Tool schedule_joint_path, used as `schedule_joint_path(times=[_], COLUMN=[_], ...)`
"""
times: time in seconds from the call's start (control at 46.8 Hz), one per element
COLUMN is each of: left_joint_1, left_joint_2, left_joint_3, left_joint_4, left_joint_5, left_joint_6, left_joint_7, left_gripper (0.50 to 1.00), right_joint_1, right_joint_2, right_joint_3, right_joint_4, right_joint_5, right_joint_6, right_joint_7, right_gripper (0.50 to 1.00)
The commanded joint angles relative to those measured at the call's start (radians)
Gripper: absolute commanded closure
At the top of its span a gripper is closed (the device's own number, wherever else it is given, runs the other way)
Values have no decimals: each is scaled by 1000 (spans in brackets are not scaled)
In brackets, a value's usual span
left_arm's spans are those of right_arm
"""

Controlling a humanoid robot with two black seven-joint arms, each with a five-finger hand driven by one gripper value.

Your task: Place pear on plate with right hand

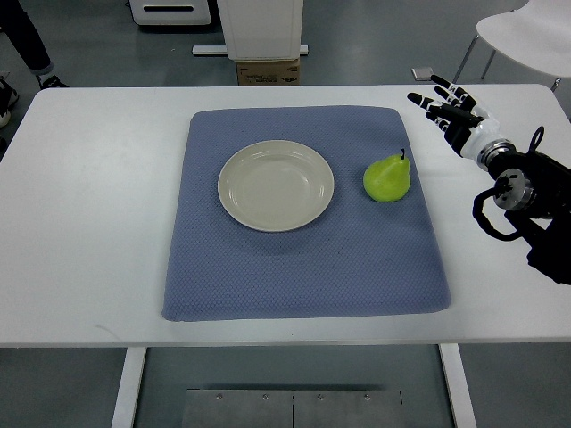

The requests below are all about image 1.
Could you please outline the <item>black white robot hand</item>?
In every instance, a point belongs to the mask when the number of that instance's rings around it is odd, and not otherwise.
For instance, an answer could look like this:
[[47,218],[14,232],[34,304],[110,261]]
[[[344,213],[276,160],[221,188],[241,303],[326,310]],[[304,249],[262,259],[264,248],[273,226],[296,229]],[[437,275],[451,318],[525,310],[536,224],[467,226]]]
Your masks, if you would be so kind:
[[458,156],[475,159],[487,145],[503,139],[499,121],[467,90],[437,75],[431,80],[439,98],[414,92],[407,98],[426,112]]

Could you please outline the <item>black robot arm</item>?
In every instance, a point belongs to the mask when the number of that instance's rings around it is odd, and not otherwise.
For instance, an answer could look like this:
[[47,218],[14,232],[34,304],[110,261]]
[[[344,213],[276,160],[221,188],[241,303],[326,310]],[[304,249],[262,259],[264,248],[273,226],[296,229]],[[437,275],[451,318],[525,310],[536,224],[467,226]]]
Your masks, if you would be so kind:
[[[472,215],[489,236],[503,242],[524,239],[527,263],[558,284],[570,284],[570,169],[531,144],[518,152],[509,142],[486,146],[476,161],[495,180],[480,193]],[[514,231],[504,234],[484,214],[493,199]]]

